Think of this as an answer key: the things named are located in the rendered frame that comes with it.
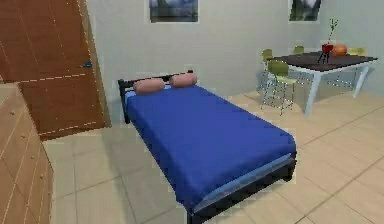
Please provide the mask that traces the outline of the blue bed with black frame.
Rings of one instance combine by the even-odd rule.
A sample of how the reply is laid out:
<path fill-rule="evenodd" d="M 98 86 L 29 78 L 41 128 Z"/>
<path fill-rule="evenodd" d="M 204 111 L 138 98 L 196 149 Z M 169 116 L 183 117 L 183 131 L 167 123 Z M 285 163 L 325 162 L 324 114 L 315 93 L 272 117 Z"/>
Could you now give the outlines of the blue bed with black frame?
<path fill-rule="evenodd" d="M 188 224 L 203 224 L 273 182 L 292 179 L 297 147 L 290 133 L 197 83 L 173 88 L 170 78 L 179 74 L 117 84 L 125 122 L 167 178 Z M 137 95 L 134 83 L 151 78 L 162 79 L 164 89 Z"/>

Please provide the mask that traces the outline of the pink bolster pillow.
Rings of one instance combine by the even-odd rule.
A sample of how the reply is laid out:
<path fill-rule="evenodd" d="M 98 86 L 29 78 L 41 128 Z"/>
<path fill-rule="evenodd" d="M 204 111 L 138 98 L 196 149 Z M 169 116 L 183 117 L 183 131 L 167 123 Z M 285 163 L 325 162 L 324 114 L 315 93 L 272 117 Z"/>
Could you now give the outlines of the pink bolster pillow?
<path fill-rule="evenodd" d="M 170 78 L 170 85 L 173 88 L 183 88 L 197 83 L 197 76 L 194 73 L 174 75 Z"/>
<path fill-rule="evenodd" d="M 150 94 L 163 90 L 165 83 L 160 78 L 144 79 L 134 83 L 133 89 L 137 95 Z"/>

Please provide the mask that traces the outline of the brown wooden room door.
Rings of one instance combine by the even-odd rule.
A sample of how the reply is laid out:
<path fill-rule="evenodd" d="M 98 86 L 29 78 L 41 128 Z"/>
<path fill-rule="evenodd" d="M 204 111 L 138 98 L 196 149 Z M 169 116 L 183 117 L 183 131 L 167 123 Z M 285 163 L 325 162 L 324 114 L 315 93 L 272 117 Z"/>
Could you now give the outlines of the brown wooden room door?
<path fill-rule="evenodd" d="M 111 124 L 86 0 L 0 0 L 0 78 L 43 140 Z"/>

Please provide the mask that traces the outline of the dark framed wall picture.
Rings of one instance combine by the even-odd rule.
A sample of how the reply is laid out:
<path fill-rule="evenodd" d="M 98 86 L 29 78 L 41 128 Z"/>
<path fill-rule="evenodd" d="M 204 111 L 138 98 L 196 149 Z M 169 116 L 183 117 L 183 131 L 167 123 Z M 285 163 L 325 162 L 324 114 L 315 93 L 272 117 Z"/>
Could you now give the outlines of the dark framed wall picture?
<path fill-rule="evenodd" d="M 316 21 L 321 0 L 292 0 L 290 21 Z"/>
<path fill-rule="evenodd" d="M 149 0 L 150 22 L 197 22 L 198 0 Z"/>

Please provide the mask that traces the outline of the light wooden chest of drawers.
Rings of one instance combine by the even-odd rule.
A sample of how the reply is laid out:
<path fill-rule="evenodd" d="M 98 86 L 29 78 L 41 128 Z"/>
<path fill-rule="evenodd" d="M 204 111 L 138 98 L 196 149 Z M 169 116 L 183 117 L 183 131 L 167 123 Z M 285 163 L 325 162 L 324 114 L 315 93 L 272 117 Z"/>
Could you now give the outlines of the light wooden chest of drawers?
<path fill-rule="evenodd" d="M 50 224 L 53 170 L 15 84 L 0 84 L 0 224 Z"/>

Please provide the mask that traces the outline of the dark top white leg table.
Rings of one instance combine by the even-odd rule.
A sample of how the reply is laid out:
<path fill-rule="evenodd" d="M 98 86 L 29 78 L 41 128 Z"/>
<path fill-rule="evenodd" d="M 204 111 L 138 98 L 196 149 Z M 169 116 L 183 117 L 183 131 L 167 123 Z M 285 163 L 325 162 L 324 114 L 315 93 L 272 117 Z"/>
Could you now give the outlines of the dark top white leg table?
<path fill-rule="evenodd" d="M 306 73 L 313 76 L 309 96 L 305 107 L 306 115 L 309 115 L 311 112 L 312 105 L 317 96 L 317 91 L 320 86 L 321 79 L 324 75 L 344 72 L 345 70 L 356 68 L 357 71 L 360 73 L 353 94 L 353 97 L 356 98 L 362 89 L 370 66 L 378 60 L 377 57 L 346 54 L 345 56 L 341 57 L 330 56 L 327 61 L 321 62 L 319 60 L 320 55 L 321 51 L 269 58 L 269 61 L 285 62 L 288 65 L 288 68 L 293 71 Z"/>

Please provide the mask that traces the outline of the red pot house plant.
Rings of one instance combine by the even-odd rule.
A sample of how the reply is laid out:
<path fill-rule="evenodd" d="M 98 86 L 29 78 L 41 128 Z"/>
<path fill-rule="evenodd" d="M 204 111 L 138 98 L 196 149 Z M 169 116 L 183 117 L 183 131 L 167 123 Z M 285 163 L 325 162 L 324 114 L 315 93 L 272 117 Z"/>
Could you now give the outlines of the red pot house plant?
<path fill-rule="evenodd" d="M 318 63 L 322 62 L 323 64 L 325 64 L 329 61 L 330 53 L 333 50 L 333 44 L 331 44 L 331 38 L 337 25 L 338 25 L 338 20 L 331 17 L 330 33 L 329 33 L 327 42 L 322 45 L 321 54 L 320 54 L 320 57 L 318 58 Z"/>

